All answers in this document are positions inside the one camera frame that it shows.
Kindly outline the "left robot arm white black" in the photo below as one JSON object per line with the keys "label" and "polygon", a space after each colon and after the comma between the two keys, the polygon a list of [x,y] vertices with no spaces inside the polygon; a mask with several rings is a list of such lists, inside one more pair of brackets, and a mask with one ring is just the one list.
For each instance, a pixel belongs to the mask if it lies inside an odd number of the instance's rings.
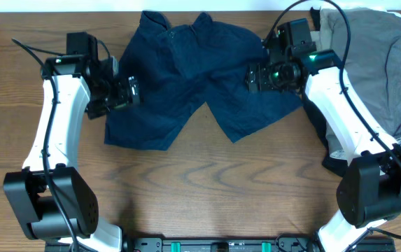
{"label": "left robot arm white black", "polygon": [[78,170],[83,117],[99,118],[139,102],[136,79],[118,78],[114,57],[48,58],[41,65],[43,108],[22,169],[5,175],[3,191],[24,235],[48,251],[131,251],[122,228],[99,213]]}

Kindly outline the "navy blue shorts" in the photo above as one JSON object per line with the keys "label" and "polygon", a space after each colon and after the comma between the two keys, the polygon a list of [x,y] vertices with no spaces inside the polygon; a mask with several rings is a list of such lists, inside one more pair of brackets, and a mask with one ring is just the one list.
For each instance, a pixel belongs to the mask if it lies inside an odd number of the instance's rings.
{"label": "navy blue shorts", "polygon": [[123,78],[137,79],[143,101],[108,114],[105,143],[165,151],[202,105],[233,142],[275,123],[302,103],[289,92],[248,91],[248,65],[266,58],[256,34],[207,13],[175,27],[143,11],[119,62]]}

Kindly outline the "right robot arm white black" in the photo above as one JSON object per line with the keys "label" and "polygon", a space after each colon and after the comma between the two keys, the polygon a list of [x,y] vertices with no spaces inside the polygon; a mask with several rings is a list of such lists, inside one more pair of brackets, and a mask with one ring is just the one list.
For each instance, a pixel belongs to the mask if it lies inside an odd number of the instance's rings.
{"label": "right robot arm white black", "polygon": [[348,167],[336,191],[339,209],[318,230],[309,251],[351,251],[401,214],[401,145],[367,110],[333,50],[253,63],[246,84],[251,92],[301,91],[344,151]]}

